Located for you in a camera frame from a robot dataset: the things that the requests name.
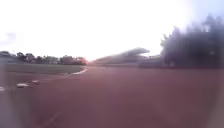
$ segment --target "road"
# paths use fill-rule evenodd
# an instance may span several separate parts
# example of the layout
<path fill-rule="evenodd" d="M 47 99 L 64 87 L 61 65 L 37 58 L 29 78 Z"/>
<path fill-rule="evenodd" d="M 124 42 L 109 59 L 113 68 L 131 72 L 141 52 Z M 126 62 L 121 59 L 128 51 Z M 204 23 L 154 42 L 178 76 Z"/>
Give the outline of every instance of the road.
<path fill-rule="evenodd" d="M 212 69 L 92 67 L 83 74 L 38 77 L 38 85 L 7 93 L 27 128 L 203 128 L 219 78 Z"/>

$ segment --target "white line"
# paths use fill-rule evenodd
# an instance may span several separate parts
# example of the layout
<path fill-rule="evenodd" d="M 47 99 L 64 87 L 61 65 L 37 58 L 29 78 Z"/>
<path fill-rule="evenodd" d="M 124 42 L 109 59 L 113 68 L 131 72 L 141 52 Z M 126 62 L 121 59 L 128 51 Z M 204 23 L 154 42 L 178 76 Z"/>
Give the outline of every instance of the white line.
<path fill-rule="evenodd" d="M 84 70 L 82 70 L 82 71 L 80 71 L 80 72 L 75 72 L 75 73 L 71 73 L 71 74 L 82 74 L 82 73 L 84 73 L 84 72 L 86 72 L 87 71 L 87 69 L 84 69 Z"/>
<path fill-rule="evenodd" d="M 0 87 L 0 92 L 3 92 L 5 91 L 5 88 L 4 87 Z"/>
<path fill-rule="evenodd" d="M 61 112 L 55 113 L 50 119 L 48 119 L 46 122 L 44 122 L 40 128 L 46 128 L 47 126 L 49 126 L 51 123 L 53 123 L 55 121 L 56 118 L 58 118 L 58 116 L 60 114 L 61 114 Z"/>

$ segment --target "grass field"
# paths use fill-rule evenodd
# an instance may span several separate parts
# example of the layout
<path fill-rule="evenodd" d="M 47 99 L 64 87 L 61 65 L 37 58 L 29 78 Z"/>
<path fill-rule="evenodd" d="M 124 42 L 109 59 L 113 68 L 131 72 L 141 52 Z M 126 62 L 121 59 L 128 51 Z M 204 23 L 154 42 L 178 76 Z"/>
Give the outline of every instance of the grass field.
<path fill-rule="evenodd" d="M 83 69 L 77 65 L 48 65 L 48 64 L 7 64 L 7 72 L 37 73 L 37 74 L 60 74 L 74 73 Z"/>

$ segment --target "tree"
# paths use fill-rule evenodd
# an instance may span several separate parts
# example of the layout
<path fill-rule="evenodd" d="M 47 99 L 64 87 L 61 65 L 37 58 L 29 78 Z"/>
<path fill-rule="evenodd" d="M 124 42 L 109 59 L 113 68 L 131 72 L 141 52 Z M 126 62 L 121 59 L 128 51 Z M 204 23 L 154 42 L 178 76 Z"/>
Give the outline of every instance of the tree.
<path fill-rule="evenodd" d="M 187 31 L 178 28 L 164 36 L 161 46 L 164 63 L 176 65 L 218 66 L 221 64 L 224 47 L 222 19 L 208 16 L 201 24 L 188 26 Z"/>
<path fill-rule="evenodd" d="M 26 61 L 27 62 L 34 62 L 35 61 L 35 56 L 32 53 L 27 53 L 26 54 Z"/>
<path fill-rule="evenodd" d="M 26 62 L 26 56 L 22 52 L 18 52 L 17 57 L 19 61 Z"/>

